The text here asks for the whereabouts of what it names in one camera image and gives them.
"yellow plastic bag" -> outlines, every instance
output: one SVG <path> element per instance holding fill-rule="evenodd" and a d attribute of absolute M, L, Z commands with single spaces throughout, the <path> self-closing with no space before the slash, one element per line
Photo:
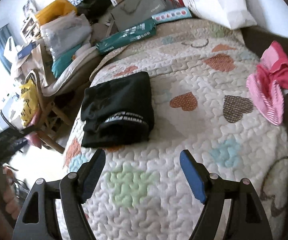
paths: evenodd
<path fill-rule="evenodd" d="M 27 126 L 39 109 L 39 99 L 36 86 L 32 80 L 20 86 L 23 110 L 21 112 L 22 125 Z"/>
<path fill-rule="evenodd" d="M 59 16 L 69 14 L 71 11 L 75 11 L 75 13 L 77 13 L 77 8 L 69 1 L 55 0 L 53 3 L 50 3 L 44 9 L 39 11 L 35 17 L 40 25 L 44 25 L 45 23 L 55 20 Z"/>

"blue curtain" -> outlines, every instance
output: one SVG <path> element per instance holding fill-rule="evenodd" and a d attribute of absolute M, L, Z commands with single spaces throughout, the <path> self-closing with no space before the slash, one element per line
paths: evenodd
<path fill-rule="evenodd" d="M 0 60 L 4 68 L 8 71 L 9 74 L 11 73 L 12 64 L 6 59 L 6 57 L 3 56 L 3 54 L 4 54 L 4 48 L 5 48 L 6 42 L 10 36 L 12 36 L 12 34 L 8 26 L 7 25 L 3 26 L 0 29 Z"/>

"teal cloth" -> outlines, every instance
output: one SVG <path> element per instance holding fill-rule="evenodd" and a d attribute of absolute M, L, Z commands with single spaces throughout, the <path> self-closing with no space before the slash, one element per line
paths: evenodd
<path fill-rule="evenodd" d="M 72 63 L 72 57 L 75 54 L 75 52 L 82 46 L 82 44 L 77 45 L 76 47 L 70 49 L 66 53 L 64 53 L 62 56 L 58 58 L 58 60 L 53 62 L 52 65 L 52 72 L 55 78 L 59 78 L 64 70 Z"/>

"pink item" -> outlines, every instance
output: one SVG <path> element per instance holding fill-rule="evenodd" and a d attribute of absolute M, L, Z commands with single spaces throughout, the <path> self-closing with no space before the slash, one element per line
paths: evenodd
<path fill-rule="evenodd" d="M 264 51 L 257 72 L 249 75 L 246 86 L 260 113 L 272 124 L 280 125 L 284 113 L 281 88 L 288 89 L 288 57 L 277 41 Z"/>
<path fill-rule="evenodd" d="M 37 124 L 39 122 L 41 113 L 42 113 L 41 108 L 39 108 L 36 111 L 35 115 L 33 116 L 32 120 L 28 126 Z M 29 145 L 33 145 L 33 146 L 40 148 L 40 149 L 42 148 L 42 141 L 36 132 L 32 132 L 32 133 L 28 134 L 27 136 L 25 136 L 25 138 L 28 140 Z"/>

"white quilt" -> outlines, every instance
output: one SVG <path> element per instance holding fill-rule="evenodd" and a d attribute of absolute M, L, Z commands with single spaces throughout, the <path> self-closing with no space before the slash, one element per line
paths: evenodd
<path fill-rule="evenodd" d="M 148 72 L 155 126 L 148 142 L 105 149 L 105 168 L 83 205 L 96 238 L 189 239 L 203 205 L 180 167 L 180 152 L 188 149 L 223 179 L 251 180 L 276 239 L 287 200 L 287 134 L 249 99 L 245 82 L 258 58 L 240 31 L 187 19 L 159 25 L 155 37 L 118 52 L 119 60 L 104 66 L 91 86 Z M 65 149 L 65 172 L 77 171 L 95 152 L 80 146 L 83 126 L 79 113 Z M 223 236 L 228 212 L 225 203 L 215 239 Z M 69 239 L 59 203 L 57 213 Z"/>

